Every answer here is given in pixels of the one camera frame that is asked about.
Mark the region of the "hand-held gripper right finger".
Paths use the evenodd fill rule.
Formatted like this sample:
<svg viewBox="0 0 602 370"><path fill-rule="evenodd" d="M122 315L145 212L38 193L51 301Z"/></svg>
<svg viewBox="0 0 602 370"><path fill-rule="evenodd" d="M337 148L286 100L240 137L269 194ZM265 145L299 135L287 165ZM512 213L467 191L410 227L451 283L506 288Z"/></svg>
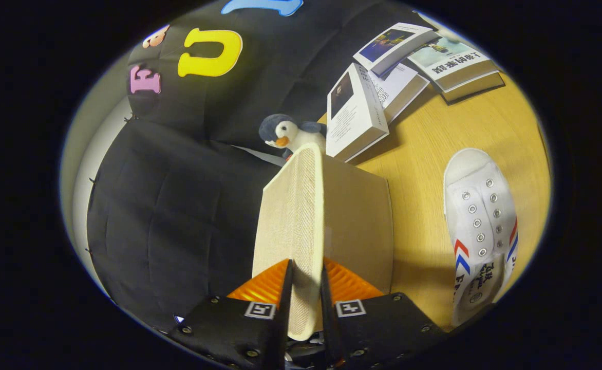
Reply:
<svg viewBox="0 0 602 370"><path fill-rule="evenodd" d="M333 369L402 369L444 342L447 333L402 292L383 293L324 258L321 305L327 365Z"/></svg>

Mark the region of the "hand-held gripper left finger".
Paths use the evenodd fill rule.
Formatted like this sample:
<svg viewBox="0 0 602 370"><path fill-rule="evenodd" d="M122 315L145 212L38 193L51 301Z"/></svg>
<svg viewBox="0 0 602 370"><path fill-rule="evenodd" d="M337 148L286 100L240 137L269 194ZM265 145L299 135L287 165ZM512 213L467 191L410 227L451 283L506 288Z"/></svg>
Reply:
<svg viewBox="0 0 602 370"><path fill-rule="evenodd" d="M220 368L283 369L293 277L285 258L226 297L202 300L167 337Z"/></svg>

